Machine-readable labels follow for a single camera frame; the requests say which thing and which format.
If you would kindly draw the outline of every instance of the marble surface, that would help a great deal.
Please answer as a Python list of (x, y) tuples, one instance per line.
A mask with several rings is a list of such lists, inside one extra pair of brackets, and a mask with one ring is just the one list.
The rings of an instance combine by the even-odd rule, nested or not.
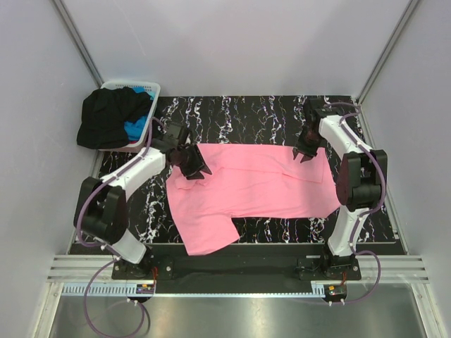
[[(346, 96), (329, 96), (325, 100), (351, 102)], [(163, 123), (169, 120), (185, 123), (192, 129), (196, 142), (294, 146), (304, 123), (303, 101), (304, 96), (161, 97), (155, 116)], [(348, 118), (347, 122), (363, 137), (357, 118)], [(329, 144), (326, 153), (336, 179), (340, 159)], [(110, 173), (133, 156), (106, 152), (100, 175)], [(182, 242), (166, 197), (165, 181), (170, 170), (167, 168), (149, 179), (128, 201), (130, 231), (141, 242)], [(240, 234), (240, 243), (323, 242), (332, 234), (337, 215), (335, 211), (327, 218), (234, 218), (233, 222)], [(394, 241), (385, 207), (369, 216), (359, 241)]]

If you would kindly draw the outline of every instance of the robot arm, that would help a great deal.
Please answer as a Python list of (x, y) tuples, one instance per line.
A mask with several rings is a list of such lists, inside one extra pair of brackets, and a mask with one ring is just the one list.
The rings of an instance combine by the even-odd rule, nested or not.
[(320, 146), (331, 144), (342, 159), (336, 182), (338, 201), (342, 204), (333, 234), (324, 247), (321, 268), (326, 274), (336, 275), (350, 268), (354, 253), (350, 247), (357, 244), (367, 215), (360, 215), (377, 206), (381, 200), (381, 179), (374, 164), (367, 156), (369, 152), (387, 177), (387, 154), (384, 150), (374, 150), (351, 130), (342, 119), (340, 110), (326, 107), (322, 99), (306, 99), (304, 102), (306, 125), (293, 149), (294, 157), (303, 154), (301, 163), (316, 156)]
[[(169, 124), (162, 139), (153, 139), (152, 147), (142, 149), (136, 157), (111, 174), (100, 179), (88, 177), (83, 181), (75, 212), (74, 225), (82, 217), (81, 230), (108, 244), (124, 260), (142, 271), (150, 270), (150, 250), (128, 230), (127, 200), (150, 177), (158, 175), (167, 164), (180, 167), (188, 180), (203, 179), (211, 174), (199, 148), (190, 142), (186, 127)], [(93, 191), (110, 181), (89, 203), (84, 215), (82, 206)]]

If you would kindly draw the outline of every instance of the laundry basket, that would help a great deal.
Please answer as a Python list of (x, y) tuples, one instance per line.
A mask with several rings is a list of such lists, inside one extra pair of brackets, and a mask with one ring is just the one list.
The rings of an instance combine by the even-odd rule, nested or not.
[(123, 146), (122, 148), (100, 149), (100, 150), (137, 153), (144, 146), (144, 142), (146, 140), (147, 133), (148, 133), (150, 118), (152, 116), (154, 116), (154, 114), (155, 114), (156, 102), (158, 101), (158, 96), (160, 95), (160, 86), (159, 86), (159, 84), (153, 83), (153, 82), (132, 81), (132, 80), (113, 80), (113, 81), (105, 82), (101, 86), (101, 88), (107, 88), (107, 89), (118, 89), (118, 88), (122, 88), (122, 87), (130, 87), (130, 88), (144, 87), (144, 90), (146, 92), (154, 93), (154, 101), (152, 102), (152, 106), (150, 107), (150, 111), (149, 111), (149, 115), (147, 116), (146, 124), (144, 125), (144, 129), (142, 131), (141, 137), (137, 142), (127, 144), (126, 146)]

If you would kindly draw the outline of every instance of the purple cable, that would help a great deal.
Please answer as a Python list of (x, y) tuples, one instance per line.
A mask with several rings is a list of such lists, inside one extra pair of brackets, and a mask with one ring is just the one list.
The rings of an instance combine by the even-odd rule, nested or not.
[[(147, 137), (147, 144), (146, 144), (146, 149), (144, 150), (144, 153), (142, 154), (142, 156), (145, 156), (147, 154), (147, 152), (149, 152), (150, 150), (150, 143), (152, 142), (152, 121), (156, 121), (157, 123), (159, 123), (163, 128), (164, 125), (163, 123), (161, 123), (161, 121), (155, 117), (152, 117), (150, 119), (150, 124), (149, 124), (149, 136)], [(138, 163), (139, 161), (141, 161), (141, 156), (138, 156), (137, 158), (135, 158), (133, 161), (131, 161), (124, 169), (122, 169), (119, 173), (118, 173), (118, 177), (122, 176), (124, 173), (126, 173), (127, 171), (129, 171), (129, 169), (131, 169), (131, 167), (133, 167), (136, 163)], [(77, 236), (78, 236), (78, 240), (80, 241), (80, 243), (83, 246), (86, 246), (88, 248), (92, 248), (92, 247), (96, 247), (96, 246), (101, 246), (102, 243), (87, 243), (84, 241), (83, 237), (82, 237), (82, 219), (83, 216), (85, 216), (86, 214), (86, 210), (89, 207), (89, 204), (92, 202), (92, 200), (94, 199), (94, 197), (103, 189), (105, 188), (108, 184), (110, 184), (111, 182), (113, 182), (116, 178), (112, 177), (104, 182), (102, 182), (101, 185), (99, 185), (91, 194), (90, 196), (86, 199), (86, 201), (84, 202), (81, 210), (80, 210), (80, 214), (78, 215), (78, 219), (77, 219), (77, 227), (76, 227), (76, 232), (77, 232)]]
[[(374, 158), (373, 155), (371, 155), (371, 153), (368, 151), (368, 149), (366, 149), (364, 146), (359, 144), (361, 142), (361, 140), (360, 139), (356, 139), (354, 137), (353, 133), (351, 133), (345, 127), (345, 125), (343, 124), (343, 121), (345, 121), (346, 118), (350, 118), (352, 116), (357, 116), (357, 115), (359, 115), (362, 112), (362, 110), (360, 109), (360, 106), (357, 106), (357, 105), (354, 105), (354, 104), (349, 104), (347, 102), (334, 102), (334, 103), (331, 103), (331, 104), (326, 104), (326, 106), (349, 106), (349, 107), (354, 107), (354, 108), (357, 109), (356, 113), (349, 113), (347, 115), (344, 115), (340, 119), (340, 126), (343, 129), (343, 131), (346, 133), (346, 135), (355, 144), (357, 144), (359, 149), (362, 150), (369, 157), (369, 159), (373, 163), (374, 167), (376, 168), (376, 171), (378, 172), (379, 178), (381, 179), (381, 199), (379, 200), (379, 203), (378, 203), (378, 205), (375, 208), (373, 208), (371, 210), (368, 210), (368, 211), (364, 211), (363, 213), (361, 213), (359, 215), (359, 217), (357, 218), (357, 220), (356, 220), (356, 222), (354, 224), (354, 227), (352, 228), (352, 231), (351, 231), (350, 240), (349, 240), (349, 242), (351, 244), (354, 241), (354, 237), (356, 235), (357, 228), (359, 227), (360, 218), (365, 216), (365, 215), (370, 215), (372, 213), (375, 213), (376, 211), (379, 211), (382, 208), (383, 202), (385, 200), (386, 188), (387, 187), (386, 187), (386, 184), (385, 184), (385, 178), (383, 176), (383, 172), (382, 172), (381, 166), (379, 165), (378, 161)], [(374, 286), (365, 295), (363, 295), (362, 297), (346, 302), (346, 303), (350, 303), (350, 304), (358, 303), (359, 301), (363, 301), (364, 299), (367, 299), (368, 297), (370, 297), (374, 293), (374, 291), (377, 289), (377, 287), (379, 285), (379, 281), (381, 280), (381, 273), (382, 273), (382, 271), (381, 271), (381, 260), (379, 259), (379, 257), (377, 257), (377, 255), (374, 252), (369, 251), (369, 250), (356, 252), (353, 245), (351, 246), (351, 251), (356, 256), (365, 255), (365, 254), (372, 255), (374, 257), (374, 259), (376, 259), (376, 263), (378, 265), (378, 275), (377, 275), (376, 281), (374, 283)]]
[[(150, 119), (150, 124), (149, 124), (149, 136), (147, 137), (147, 143), (146, 143), (146, 148), (144, 150), (144, 152), (142, 153), (141, 156), (137, 156), (135, 159), (133, 159), (133, 161), (131, 161), (129, 164), (126, 165), (126, 167), (124, 169), (122, 169), (118, 174), (117, 177), (122, 176), (123, 174), (125, 174), (127, 171), (129, 171), (129, 169), (131, 169), (131, 167), (133, 167), (135, 164), (137, 164), (139, 161), (141, 161), (141, 159), (147, 155), (147, 153), (150, 150), (150, 144), (152, 142), (152, 122), (156, 121), (158, 124), (160, 124), (162, 126), (162, 128), (164, 129), (164, 124), (157, 118), (155, 117), (151, 117)], [(86, 201), (84, 202), (81, 210), (80, 210), (80, 214), (78, 215), (78, 219), (77, 219), (77, 227), (76, 227), (76, 232), (77, 232), (77, 236), (78, 236), (78, 240), (80, 241), (80, 243), (83, 246), (86, 246), (88, 248), (91, 247), (96, 247), (96, 246), (101, 246), (102, 243), (87, 243), (84, 241), (84, 239), (82, 238), (82, 219), (86, 214), (86, 211), (89, 207), (89, 204), (92, 202), (92, 200), (94, 199), (94, 197), (103, 189), (105, 188), (108, 184), (110, 184), (111, 182), (113, 182), (116, 179), (116, 177), (112, 177), (104, 182), (102, 182), (90, 195), (89, 197), (86, 199)], [(108, 250), (111, 251), (113, 254), (118, 255), (117, 252), (114, 251), (114, 249), (110, 246), (107, 246)], [(108, 266), (110, 266), (111, 264), (113, 264), (114, 261), (111, 261), (110, 263), (106, 264), (105, 266), (103, 266), (102, 268), (100, 268), (95, 274), (94, 276), (92, 276), (92, 279), (89, 281), (87, 288), (85, 290), (85, 294), (83, 296), (83, 310), (85, 312), (85, 318), (87, 321), (87, 324), (89, 325), (89, 327), (91, 327), (91, 329), (96, 332), (98, 335), (102, 336), (102, 337), (106, 337), (106, 338), (116, 338), (114, 336), (108, 336), (107, 334), (104, 334), (102, 332), (100, 332), (95, 326), (94, 323), (91, 321), (91, 319), (89, 318), (89, 314), (87, 312), (87, 293), (89, 290), (89, 287), (91, 286), (92, 282), (95, 280), (95, 278), (99, 275), (99, 273), (101, 271), (103, 271), (105, 268), (107, 268)], [(137, 329), (132, 333), (129, 334), (128, 336), (123, 336), (123, 338), (131, 338), (134, 337), (140, 330), (141, 327), (144, 324), (144, 316), (147, 315), (147, 318), (149, 320), (149, 326), (150, 326), (150, 315), (147, 312), (147, 309), (141, 304), (138, 303), (140, 305), (140, 308), (142, 310), (142, 318), (141, 318), (141, 323), (138, 325)]]
[[(126, 300), (122, 300), (122, 301), (117, 301), (117, 302), (111, 304), (108, 308), (105, 309), (105, 311), (104, 311), (103, 313), (101, 313), (101, 314), (95, 316), (94, 318), (90, 317), (91, 323), (93, 323), (93, 322), (95, 322), (96, 320), (102, 318), (102, 317), (103, 317), (104, 315), (106, 315), (110, 310), (112, 310), (112, 309), (116, 308), (117, 306), (119, 306), (119, 305), (121, 305), (121, 304), (124, 304), (124, 303), (127, 303), (127, 301), (126, 301)], [(77, 320), (75, 319), (75, 316), (74, 316), (73, 313), (74, 313), (73, 306), (72, 306), (71, 304), (68, 304), (68, 317), (69, 317), (70, 323), (71, 323), (73, 326), (76, 326), (76, 327), (83, 327), (83, 326), (87, 325), (86, 318), (85, 318), (85, 321), (84, 321), (84, 322), (77, 322)]]
[(87, 324), (89, 325), (89, 327), (91, 327), (91, 330), (96, 332), (99, 336), (104, 337), (104, 338), (133, 338), (140, 330), (141, 327), (144, 324), (144, 317), (146, 316), (146, 312), (147, 309), (144, 307), (144, 305), (142, 305), (141, 303), (136, 303), (140, 308), (141, 308), (141, 312), (142, 312), (142, 316), (141, 316), (141, 321), (140, 324), (138, 325), (137, 329), (135, 331), (133, 331), (132, 333), (126, 335), (126, 336), (110, 336), (108, 334), (103, 333), (102, 331), (98, 330), (95, 326), (94, 323), (91, 321), (91, 319), (89, 318), (89, 314), (87, 312), (87, 293), (93, 283), (93, 281), (97, 278), (98, 275), (100, 275), (100, 273), (105, 270), (107, 267), (109, 267), (111, 264), (114, 264), (116, 260), (112, 260), (111, 262), (108, 262), (107, 264), (105, 264), (104, 266), (102, 266), (95, 274), (94, 276), (92, 276), (91, 280), (89, 281), (89, 283), (87, 283), (86, 286), (86, 290), (85, 293), (83, 294), (83, 311), (85, 313), (85, 318), (87, 321)]

